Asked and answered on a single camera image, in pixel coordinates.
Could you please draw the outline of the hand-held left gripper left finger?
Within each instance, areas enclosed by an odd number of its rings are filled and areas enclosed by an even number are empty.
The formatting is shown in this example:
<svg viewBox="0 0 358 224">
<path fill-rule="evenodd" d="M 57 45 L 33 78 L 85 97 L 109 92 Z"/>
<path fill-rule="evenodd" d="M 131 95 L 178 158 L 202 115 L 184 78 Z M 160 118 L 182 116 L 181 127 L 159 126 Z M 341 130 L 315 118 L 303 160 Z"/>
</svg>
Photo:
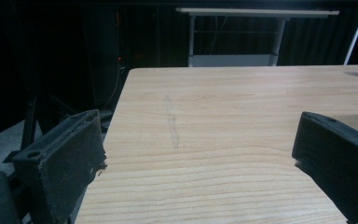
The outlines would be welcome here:
<svg viewBox="0 0 358 224">
<path fill-rule="evenodd" d="M 97 110 L 73 115 L 17 153 L 12 162 L 31 193 L 33 223 L 63 224 L 105 160 Z"/>
</svg>

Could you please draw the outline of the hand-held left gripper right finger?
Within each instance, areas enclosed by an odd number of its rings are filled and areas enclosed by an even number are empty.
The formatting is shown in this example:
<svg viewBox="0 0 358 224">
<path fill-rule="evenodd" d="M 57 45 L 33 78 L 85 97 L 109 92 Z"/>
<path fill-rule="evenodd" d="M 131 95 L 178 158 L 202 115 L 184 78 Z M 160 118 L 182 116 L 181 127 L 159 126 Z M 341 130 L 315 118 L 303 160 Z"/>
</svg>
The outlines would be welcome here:
<svg viewBox="0 0 358 224">
<path fill-rule="evenodd" d="M 350 224 L 358 224 L 358 131 L 324 115 L 301 114 L 292 157 Z"/>
</svg>

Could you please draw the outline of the white metal frame desk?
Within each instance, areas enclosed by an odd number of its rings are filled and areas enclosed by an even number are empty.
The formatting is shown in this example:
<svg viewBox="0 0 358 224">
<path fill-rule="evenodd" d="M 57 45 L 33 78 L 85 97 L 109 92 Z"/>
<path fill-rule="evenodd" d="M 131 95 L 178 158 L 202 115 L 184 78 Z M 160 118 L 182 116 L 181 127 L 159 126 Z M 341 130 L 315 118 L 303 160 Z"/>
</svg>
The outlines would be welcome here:
<svg viewBox="0 0 358 224">
<path fill-rule="evenodd" d="M 180 13 L 189 16 L 189 47 L 187 64 L 189 67 L 222 67 L 222 66 L 276 66 L 280 56 L 285 24 L 292 18 L 325 19 L 337 16 L 338 10 L 306 9 L 250 9 L 250 8 L 210 8 L 178 7 Z M 201 55 L 194 53 L 196 18 L 199 17 L 242 17 L 242 18 L 275 18 L 277 31 L 274 32 L 272 52 L 269 54 L 242 55 Z"/>
</svg>

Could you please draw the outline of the dark metal stand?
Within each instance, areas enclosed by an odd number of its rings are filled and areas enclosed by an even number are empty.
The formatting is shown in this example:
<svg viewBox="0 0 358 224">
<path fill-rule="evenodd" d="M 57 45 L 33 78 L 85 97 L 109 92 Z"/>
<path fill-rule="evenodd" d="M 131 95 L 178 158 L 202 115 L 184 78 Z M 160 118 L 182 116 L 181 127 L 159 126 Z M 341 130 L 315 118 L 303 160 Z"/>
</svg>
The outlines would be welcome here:
<svg viewBox="0 0 358 224">
<path fill-rule="evenodd" d="M 23 125 L 23 131 L 21 136 L 21 150 L 26 149 L 34 141 L 35 129 L 36 129 L 36 112 L 37 112 L 37 98 L 31 98 L 26 107 L 26 116 Z"/>
</svg>

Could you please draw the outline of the white slanted pole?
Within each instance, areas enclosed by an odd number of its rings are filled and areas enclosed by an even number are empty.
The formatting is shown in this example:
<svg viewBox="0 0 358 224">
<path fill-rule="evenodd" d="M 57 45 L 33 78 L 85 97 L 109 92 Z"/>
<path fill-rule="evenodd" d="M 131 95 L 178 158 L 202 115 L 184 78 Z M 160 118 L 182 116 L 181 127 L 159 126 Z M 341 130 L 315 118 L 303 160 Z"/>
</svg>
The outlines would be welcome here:
<svg viewBox="0 0 358 224">
<path fill-rule="evenodd" d="M 357 43 L 357 40 L 358 40 L 358 25 L 357 25 L 356 31 L 355 31 L 355 33 L 354 33 L 354 35 L 352 37 L 351 43 L 350 43 L 350 45 L 348 47 L 347 54 L 346 54 L 346 57 L 345 57 L 343 65 L 348 65 L 349 64 L 349 61 L 350 61 L 350 58 L 352 56 L 354 47 L 355 47 L 355 45 Z"/>
</svg>

